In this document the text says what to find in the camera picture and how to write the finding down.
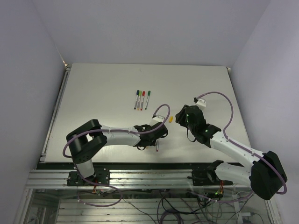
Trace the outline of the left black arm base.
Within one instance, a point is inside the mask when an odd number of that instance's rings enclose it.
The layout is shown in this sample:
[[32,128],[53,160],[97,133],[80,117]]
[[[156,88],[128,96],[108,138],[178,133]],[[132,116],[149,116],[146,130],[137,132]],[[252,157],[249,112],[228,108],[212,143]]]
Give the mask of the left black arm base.
[[[86,177],[86,179],[90,182],[108,185],[110,180],[110,172],[105,169],[96,169],[95,173],[90,177]],[[69,173],[66,185],[72,187],[92,186],[92,184],[83,180],[77,171],[72,171]]]

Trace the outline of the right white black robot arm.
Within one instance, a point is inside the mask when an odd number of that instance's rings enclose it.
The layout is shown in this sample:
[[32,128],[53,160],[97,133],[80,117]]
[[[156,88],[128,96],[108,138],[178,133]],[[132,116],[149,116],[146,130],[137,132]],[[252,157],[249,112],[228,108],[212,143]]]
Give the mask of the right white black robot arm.
[[207,181],[215,185],[220,181],[231,181],[250,187],[264,200],[270,200],[287,182],[287,176],[280,159],[273,151],[266,153],[246,149],[223,131],[206,122],[202,110],[197,105],[185,105],[175,116],[176,123],[185,127],[195,137],[195,141],[218,150],[236,160],[235,166],[216,160],[206,169]]

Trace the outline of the red-end white pen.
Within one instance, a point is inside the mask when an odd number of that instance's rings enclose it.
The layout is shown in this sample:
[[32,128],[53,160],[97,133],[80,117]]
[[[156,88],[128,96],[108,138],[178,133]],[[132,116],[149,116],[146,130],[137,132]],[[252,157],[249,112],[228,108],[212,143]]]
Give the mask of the red-end white pen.
[[144,98],[145,98],[145,96],[144,96],[144,97],[143,97],[143,96],[141,96],[140,111],[142,111],[142,110],[143,110]]

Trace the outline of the blue-end white pen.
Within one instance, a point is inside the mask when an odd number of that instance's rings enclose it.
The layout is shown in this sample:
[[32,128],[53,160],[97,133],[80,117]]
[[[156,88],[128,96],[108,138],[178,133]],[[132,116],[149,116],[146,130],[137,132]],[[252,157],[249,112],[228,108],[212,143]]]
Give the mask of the blue-end white pen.
[[139,100],[139,95],[136,94],[134,110],[137,109],[138,100]]

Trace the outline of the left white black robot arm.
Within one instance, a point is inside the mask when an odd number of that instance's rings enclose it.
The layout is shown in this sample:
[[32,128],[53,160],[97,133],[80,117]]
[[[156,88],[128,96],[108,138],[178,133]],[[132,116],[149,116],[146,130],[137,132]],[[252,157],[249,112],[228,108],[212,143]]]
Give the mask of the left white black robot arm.
[[92,158],[103,147],[125,145],[142,151],[155,146],[158,139],[167,135],[167,127],[157,117],[152,118],[150,124],[123,129],[102,126],[97,119],[92,119],[66,136],[66,147],[78,169],[78,179],[84,185],[91,185],[95,181]]

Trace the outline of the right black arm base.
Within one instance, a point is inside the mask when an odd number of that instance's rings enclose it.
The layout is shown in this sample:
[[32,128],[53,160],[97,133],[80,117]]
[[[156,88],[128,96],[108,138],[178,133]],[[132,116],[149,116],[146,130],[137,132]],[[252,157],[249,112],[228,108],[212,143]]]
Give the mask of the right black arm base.
[[207,166],[206,169],[194,169],[192,171],[191,176],[188,176],[187,179],[192,180],[193,186],[208,186],[208,185],[221,185],[224,186],[233,185],[232,181],[222,180],[216,175],[216,169],[222,165],[224,161],[216,160],[210,165]]

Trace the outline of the green-end white pen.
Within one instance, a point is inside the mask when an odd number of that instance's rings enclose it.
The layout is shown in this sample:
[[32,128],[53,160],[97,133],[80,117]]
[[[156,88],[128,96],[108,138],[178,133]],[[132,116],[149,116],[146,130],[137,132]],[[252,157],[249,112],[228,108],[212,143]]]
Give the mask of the green-end white pen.
[[149,99],[150,99],[150,96],[147,95],[146,104],[145,104],[145,108],[144,108],[145,110],[147,110],[147,108],[148,108]]

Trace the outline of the orange-end white pen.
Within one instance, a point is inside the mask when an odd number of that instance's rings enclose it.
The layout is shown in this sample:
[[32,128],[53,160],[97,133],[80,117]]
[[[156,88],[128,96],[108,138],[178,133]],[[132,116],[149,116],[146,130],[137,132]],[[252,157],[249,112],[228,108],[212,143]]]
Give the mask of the orange-end white pen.
[[137,110],[140,110],[140,104],[141,104],[141,96],[139,96],[138,104],[137,104]]

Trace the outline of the aluminium rail frame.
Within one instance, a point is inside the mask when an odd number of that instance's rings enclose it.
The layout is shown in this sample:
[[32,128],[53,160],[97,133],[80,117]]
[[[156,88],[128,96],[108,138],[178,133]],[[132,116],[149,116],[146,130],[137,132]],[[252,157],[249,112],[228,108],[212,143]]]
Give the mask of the aluminium rail frame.
[[[90,186],[67,186],[68,174],[72,172],[68,163],[49,163],[44,162],[46,156],[50,153],[50,139],[54,137],[54,128],[57,127],[59,110],[62,108],[62,101],[66,95],[66,89],[69,89],[69,80],[73,80],[79,73],[87,72],[95,74],[100,68],[106,68],[112,65],[132,66],[139,68],[143,73],[149,68],[150,72],[157,74],[158,77],[171,78],[176,69],[183,69],[183,73],[200,74],[202,80],[210,81],[211,78],[219,78],[225,81],[224,89],[233,94],[234,104],[237,105],[233,87],[229,78],[230,68],[223,66],[185,66],[185,65],[133,65],[133,64],[91,64],[74,63],[67,65],[63,85],[59,92],[56,103],[55,113],[53,115],[47,140],[41,155],[41,162],[38,167],[29,173],[25,186],[21,208],[17,213],[14,224],[138,224],[138,223],[157,223],[157,210],[159,200],[145,198],[144,191],[156,191],[162,189],[184,190],[192,184],[192,180],[187,176],[192,174],[193,170],[200,170],[207,167],[208,163],[97,163],[100,171],[108,173],[110,185],[123,191],[123,193],[132,194],[125,201],[121,200],[112,207],[98,208],[90,205],[83,206],[76,202],[74,197],[77,191],[92,190]],[[225,186],[225,195],[223,200],[231,200],[232,203],[223,203],[223,205],[211,205],[210,209],[203,208],[198,216],[209,217],[210,221],[219,224],[242,224],[247,223],[246,217],[252,223],[280,224],[280,218],[277,218],[276,204],[274,199],[263,201],[253,196],[243,207],[243,201],[236,201],[241,196],[246,196],[250,190],[247,187],[234,183]]]

